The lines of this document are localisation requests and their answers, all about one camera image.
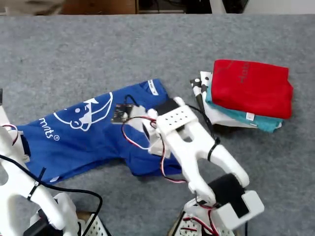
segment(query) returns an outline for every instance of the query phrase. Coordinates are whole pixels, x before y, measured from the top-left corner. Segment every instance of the red wire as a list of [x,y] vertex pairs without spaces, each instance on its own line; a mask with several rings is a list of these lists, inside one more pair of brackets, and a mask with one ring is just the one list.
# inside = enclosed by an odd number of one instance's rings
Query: red wire
[[138,148],[146,149],[145,147],[140,146],[140,145],[139,145],[138,143],[136,143],[134,140],[130,139],[130,138],[127,136],[127,134],[125,133],[125,130],[124,130],[125,124],[126,124],[128,121],[130,121],[130,120],[132,120],[132,119],[135,119],[135,118],[148,119],[148,120],[150,120],[151,122],[154,122],[154,121],[156,121],[156,120],[153,119],[153,118],[150,118],[150,117],[139,116],[139,117],[131,117],[131,118],[125,120],[125,121],[123,122],[123,124],[122,124],[122,133],[123,133],[123,136],[125,137],[125,139],[126,139],[129,143],[131,143],[131,144],[137,146]]
[[12,125],[12,124],[4,124],[2,127],[11,127],[11,128],[14,128],[16,130],[16,136],[15,136],[15,139],[13,140],[13,144],[12,144],[12,146],[13,146],[16,143],[16,141],[18,140],[18,138],[19,138],[18,128],[15,125]]
[[212,228],[213,231],[214,231],[214,235],[215,235],[215,236],[219,236],[219,233],[218,233],[218,231],[217,231],[215,225],[212,223],[210,213],[211,213],[211,210],[208,211],[208,217],[209,217],[209,221],[210,221],[210,226],[211,226],[211,228]]
[[197,232],[197,230],[196,230],[196,229],[186,228],[186,227],[181,227],[181,230],[189,230],[189,231],[194,231],[194,232]]
[[183,221],[189,221],[189,220],[194,220],[194,221],[198,222],[200,225],[202,225],[204,228],[206,228],[211,234],[214,234],[213,230],[211,228],[209,228],[209,226],[207,226],[204,222],[202,222],[198,218],[196,218],[196,217],[183,218]]
[[161,158],[161,161],[159,163],[159,167],[160,167],[160,170],[162,172],[163,177],[172,183],[187,183],[187,180],[185,180],[185,179],[173,179],[173,178],[166,177],[165,172],[164,172],[165,144],[164,144],[162,137],[161,137],[161,141],[162,141],[162,145],[163,145],[163,151],[162,151],[162,158]]

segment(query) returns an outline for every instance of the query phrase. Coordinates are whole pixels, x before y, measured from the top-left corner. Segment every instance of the red t-shirt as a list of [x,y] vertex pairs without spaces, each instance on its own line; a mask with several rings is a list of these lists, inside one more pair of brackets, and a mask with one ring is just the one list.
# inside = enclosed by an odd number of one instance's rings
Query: red t-shirt
[[252,61],[215,61],[211,96],[222,107],[255,115],[291,117],[289,69]]

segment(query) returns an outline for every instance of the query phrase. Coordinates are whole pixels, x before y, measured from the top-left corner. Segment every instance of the gray table surface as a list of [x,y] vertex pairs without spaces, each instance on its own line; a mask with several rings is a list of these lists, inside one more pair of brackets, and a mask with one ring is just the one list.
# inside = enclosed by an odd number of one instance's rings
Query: gray table surface
[[[216,59],[290,68],[293,116],[274,134],[241,130],[222,143],[248,172],[265,204],[250,236],[315,235],[315,16],[57,16],[0,18],[0,86],[4,108],[23,124],[77,102],[150,78],[195,104],[188,80]],[[207,181],[222,174],[206,162]],[[114,236],[166,235],[187,186],[137,178],[113,162],[59,184],[104,198],[100,217]],[[79,209],[92,197],[71,194]],[[25,227],[34,205],[18,200]]]

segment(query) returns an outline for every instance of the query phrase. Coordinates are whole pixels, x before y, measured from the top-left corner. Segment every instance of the perforated base plate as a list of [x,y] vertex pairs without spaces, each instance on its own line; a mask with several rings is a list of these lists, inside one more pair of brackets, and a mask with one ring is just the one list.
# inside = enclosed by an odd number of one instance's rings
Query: perforated base plate
[[[92,217],[94,214],[91,215],[91,217],[89,218],[88,222],[86,223],[86,226],[88,226],[88,224],[90,223]],[[100,218],[97,216],[95,221],[93,222],[89,232],[86,234],[87,236],[110,236],[106,230],[105,227],[103,226]]]
[[[185,217],[188,217],[188,215],[182,212],[167,236],[202,236],[201,226],[191,221],[183,221],[182,219]],[[196,231],[186,230],[185,228],[194,229]],[[223,229],[220,230],[220,236],[235,236],[235,234],[230,230]]]

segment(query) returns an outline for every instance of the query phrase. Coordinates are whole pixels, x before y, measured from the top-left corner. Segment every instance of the black wire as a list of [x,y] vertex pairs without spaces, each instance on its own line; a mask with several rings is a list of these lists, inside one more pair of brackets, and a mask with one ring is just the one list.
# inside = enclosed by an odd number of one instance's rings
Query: black wire
[[248,236],[248,221],[245,223],[245,236]]
[[157,12],[159,13],[159,2],[158,0],[155,0],[156,4],[157,4]]
[[94,216],[92,217],[90,223],[88,224],[87,228],[84,230],[84,233],[82,234],[82,236],[85,236],[91,225],[93,224],[93,222],[95,221],[101,207],[102,207],[102,204],[103,204],[103,198],[93,192],[93,191],[89,191],[89,190],[84,190],[84,189],[70,189],[70,188],[62,188],[62,187],[57,187],[57,186],[53,186],[53,185],[50,185],[50,184],[47,184],[45,182],[43,182],[42,180],[40,180],[37,176],[35,176],[33,173],[31,173],[28,169],[26,169],[24,166],[22,166],[20,163],[16,162],[15,160],[11,159],[11,158],[8,158],[6,156],[3,156],[3,155],[0,155],[0,159],[3,159],[5,161],[8,161],[8,162],[11,162],[12,164],[16,165],[20,170],[22,170],[25,174],[27,174],[29,177],[33,178],[35,181],[37,181],[39,184],[45,186],[46,188],[50,188],[50,189],[53,189],[53,190],[57,190],[57,191],[61,191],[61,192],[70,192],[70,193],[85,193],[85,194],[90,194],[92,196],[95,196],[99,199],[99,204],[98,204],[98,207],[95,211],[95,214]]
[[187,106],[189,106],[190,108],[192,108],[192,109],[194,109],[195,111],[198,111],[200,114],[202,114],[203,119],[205,120],[206,125],[207,125],[207,127],[208,127],[208,129],[209,129],[209,131],[210,131],[211,137],[212,137],[213,139],[215,139],[214,130],[213,130],[213,125],[212,125],[210,119],[207,117],[207,115],[206,115],[202,110],[200,110],[200,109],[198,109],[198,108],[196,108],[196,107],[194,107],[194,106],[192,106],[192,105],[187,104]]
[[171,0],[164,0],[171,4],[172,6],[185,6],[185,4],[182,3],[182,1],[171,1]]
[[133,101],[133,103],[137,106],[137,107],[139,107],[139,104],[136,102],[136,100],[133,98],[133,96],[132,95],[130,95],[130,94],[127,94],[126,96],[125,96],[125,102],[124,102],[124,104],[126,104],[127,103],[127,99],[128,98],[130,98],[132,101]]
[[78,225],[79,225],[78,236],[81,236],[81,223],[80,223],[80,222],[78,222]]

